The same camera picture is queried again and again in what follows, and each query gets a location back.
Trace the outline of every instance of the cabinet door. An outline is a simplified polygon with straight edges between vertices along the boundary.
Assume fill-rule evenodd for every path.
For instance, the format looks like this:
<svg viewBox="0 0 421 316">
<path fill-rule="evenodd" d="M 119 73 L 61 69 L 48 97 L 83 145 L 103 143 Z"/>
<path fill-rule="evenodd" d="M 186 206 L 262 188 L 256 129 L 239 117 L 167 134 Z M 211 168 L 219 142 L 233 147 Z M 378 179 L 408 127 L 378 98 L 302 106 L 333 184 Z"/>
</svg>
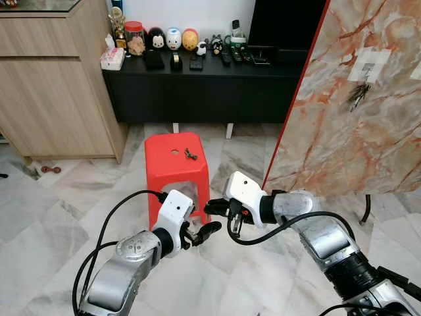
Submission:
<svg viewBox="0 0 421 316">
<path fill-rule="evenodd" d="M 78 60 L 0 60 L 0 126 L 23 156 L 112 155 Z"/>
</svg>

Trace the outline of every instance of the black tv stand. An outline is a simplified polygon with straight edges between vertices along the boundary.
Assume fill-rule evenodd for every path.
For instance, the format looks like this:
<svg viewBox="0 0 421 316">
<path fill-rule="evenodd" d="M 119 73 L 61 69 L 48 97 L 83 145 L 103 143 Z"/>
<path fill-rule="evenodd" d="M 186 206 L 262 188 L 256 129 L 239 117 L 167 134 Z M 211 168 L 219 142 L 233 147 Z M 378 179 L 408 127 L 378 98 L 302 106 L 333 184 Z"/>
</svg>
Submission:
<svg viewBox="0 0 421 316">
<path fill-rule="evenodd" d="M 222 64 L 207 52 L 203 70 L 189 69 L 190 52 L 179 51 L 183 70 L 147 70 L 130 57 L 120 71 L 103 70 L 117 120 L 142 122 L 283 122 L 302 65 Z"/>
</svg>

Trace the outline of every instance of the black cable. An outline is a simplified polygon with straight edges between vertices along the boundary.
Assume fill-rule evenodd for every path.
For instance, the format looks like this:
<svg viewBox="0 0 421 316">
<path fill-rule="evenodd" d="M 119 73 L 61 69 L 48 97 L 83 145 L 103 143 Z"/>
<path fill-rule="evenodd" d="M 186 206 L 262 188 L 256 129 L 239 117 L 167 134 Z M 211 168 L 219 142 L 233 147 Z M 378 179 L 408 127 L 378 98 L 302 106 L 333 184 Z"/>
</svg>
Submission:
<svg viewBox="0 0 421 316">
<path fill-rule="evenodd" d="M 371 212 L 371 197 L 370 194 L 366 194 L 366 211 L 364 212 L 364 215 L 362 216 L 361 221 L 359 222 L 360 225 L 363 225 L 370 215 Z"/>
<path fill-rule="evenodd" d="M 380 307 L 374 307 L 374 306 L 362 305 L 362 304 L 353 304 L 353 303 L 345 303 L 345 304 L 331 306 L 327 310 L 325 310 L 323 313 L 319 314 L 319 316 L 325 316 L 326 314 L 333 311 L 334 309 L 339 309 L 339 308 L 361 308 L 361 309 L 365 308 L 365 309 L 370 309 L 372 311 L 378 311 L 381 313 L 380 315 L 384 315 L 385 313 L 386 315 L 402 316 L 402 313 L 398 313 L 396 311 L 390 311 L 388 309 L 384 309 Z"/>
<path fill-rule="evenodd" d="M 135 196 L 138 196 L 140 194 L 144 194 L 144 193 L 150 193 L 150 194 L 155 194 L 158 197 L 158 200 L 163 203 L 163 201 L 165 200 L 165 198 L 167 197 L 167 193 L 165 192 L 156 192 L 156 191 L 152 191 L 152 190 L 141 190 L 141 191 L 137 191 L 134 192 L 132 194 L 130 194 L 129 196 L 125 197 L 124 199 L 122 199 L 116 206 L 113 207 L 113 209 L 110 211 L 110 213 L 107 215 L 107 218 L 105 219 L 103 226 L 101 228 L 101 232 L 99 233 L 98 236 L 98 241 L 97 241 L 97 245 L 93 251 L 93 257 L 92 257 L 92 261 L 91 264 L 89 265 L 89 269 L 87 270 L 86 273 L 86 278 L 85 278 L 85 282 L 84 282 L 84 287 L 82 288 L 82 295 L 80 297 L 81 301 L 83 299 L 83 297 L 86 295 L 87 292 L 87 287 L 89 285 L 89 280 L 91 278 L 92 275 L 92 271 L 93 271 L 93 266 L 95 265 L 95 262 L 97 261 L 97 257 L 98 257 L 98 251 L 99 248 L 101 247 L 101 242 L 103 240 L 104 237 L 104 233 L 105 233 L 105 229 L 108 225 L 108 222 L 110 221 L 111 216 L 115 213 L 115 211 L 124 203 L 126 203 L 129 199 L 134 198 Z"/>
<path fill-rule="evenodd" d="M 101 245 L 101 247 L 99 247 L 99 250 L 101 250 L 105 247 L 117 245 L 117 243 L 118 242 L 107 242 L 106 244 Z M 80 280 L 80 277 L 82 276 L 82 273 L 83 273 L 87 263 L 93 257 L 93 254 L 95 253 L 95 250 L 96 249 L 92 250 L 92 252 L 89 255 L 87 255 L 84 262 L 81 264 L 78 273 L 76 274 L 76 278 L 74 279 L 73 290 L 72 290 L 72 306 L 73 306 L 73 313 L 74 313 L 75 316 L 78 316 L 78 313 L 79 313 L 78 301 L 76 299 L 76 293 L 78 291 L 79 280 Z"/>
<path fill-rule="evenodd" d="M 294 217 L 293 219 L 290 219 L 289 221 L 286 221 L 284 224 L 280 225 L 279 227 L 276 227 L 274 230 L 268 232 L 266 235 L 263 235 L 259 238 L 253 239 L 253 240 L 242 240 L 242 239 L 237 238 L 236 235 L 231 230 L 232 219 L 228 219 L 227 231 L 228 231 L 228 235 L 230 235 L 231 239 L 233 241 L 235 241 L 236 243 L 238 243 L 240 245 L 244 245 L 244 246 L 251 246 L 251 245 L 256 245 L 256 244 L 259 244 L 261 242 L 264 242 L 265 240 L 267 240 L 267 239 L 273 237 L 274 235 L 276 235 L 277 233 L 289 228 L 291 225 L 295 224 L 298 221 L 301 221 L 302 219 L 307 219 L 309 217 L 315 217 L 315 216 L 334 217 L 335 219 L 339 220 L 343 224 L 343 226 L 347 229 L 350 237 L 353 240 L 355 240 L 355 235 L 354 235 L 353 229 L 351 228 L 351 226 L 349 226 L 348 222 L 341 215 L 338 215 L 338 214 L 332 213 L 332 212 L 325 212 L 325 211 L 311 212 L 311 213 L 298 215 L 298 216 Z"/>
</svg>

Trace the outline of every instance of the figurine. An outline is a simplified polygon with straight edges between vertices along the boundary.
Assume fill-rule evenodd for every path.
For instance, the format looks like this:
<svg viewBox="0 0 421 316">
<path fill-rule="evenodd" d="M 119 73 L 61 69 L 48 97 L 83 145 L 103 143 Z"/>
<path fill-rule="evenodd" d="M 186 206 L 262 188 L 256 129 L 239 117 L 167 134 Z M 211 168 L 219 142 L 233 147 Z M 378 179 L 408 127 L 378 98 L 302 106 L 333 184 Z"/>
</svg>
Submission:
<svg viewBox="0 0 421 316">
<path fill-rule="evenodd" d="M 206 38 L 204 41 L 200 41 L 197 43 L 196 48 L 194 51 L 196 52 L 197 56 L 203 56 L 206 54 L 206 47 L 208 45 L 209 40 Z"/>
<path fill-rule="evenodd" d="M 219 55 L 222 52 L 222 38 L 221 34 L 217 36 L 212 35 L 212 39 L 210 40 L 210 45 L 212 47 L 212 52 L 214 55 Z"/>
<path fill-rule="evenodd" d="M 182 44 L 188 51 L 193 51 L 199 42 L 197 31 L 193 28 L 186 28 L 182 36 Z"/>
<path fill-rule="evenodd" d="M 150 49 L 162 49 L 165 45 L 165 35 L 160 28 L 151 28 L 148 32 L 147 46 Z"/>
<path fill-rule="evenodd" d="M 176 51 L 182 45 L 182 34 L 177 28 L 169 28 L 166 31 L 166 44 L 169 49 Z"/>
</svg>

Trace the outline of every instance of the red plastic stool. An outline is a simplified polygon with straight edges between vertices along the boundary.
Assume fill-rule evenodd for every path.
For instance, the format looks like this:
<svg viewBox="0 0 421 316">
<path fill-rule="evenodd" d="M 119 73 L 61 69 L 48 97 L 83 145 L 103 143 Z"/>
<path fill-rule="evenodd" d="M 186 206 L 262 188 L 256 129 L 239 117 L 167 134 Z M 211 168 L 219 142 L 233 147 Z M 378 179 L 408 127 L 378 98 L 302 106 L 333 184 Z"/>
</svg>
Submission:
<svg viewBox="0 0 421 316">
<path fill-rule="evenodd" d="M 188 148 L 197 159 L 187 158 Z M 200 137 L 194 133 L 154 135 L 145 141 L 146 177 L 148 190 L 160 191 L 170 183 L 196 183 L 199 205 L 191 216 L 200 216 L 202 224 L 210 221 L 204 208 L 209 197 L 209 172 Z M 161 204 L 149 194 L 149 229 L 158 218 Z"/>
</svg>

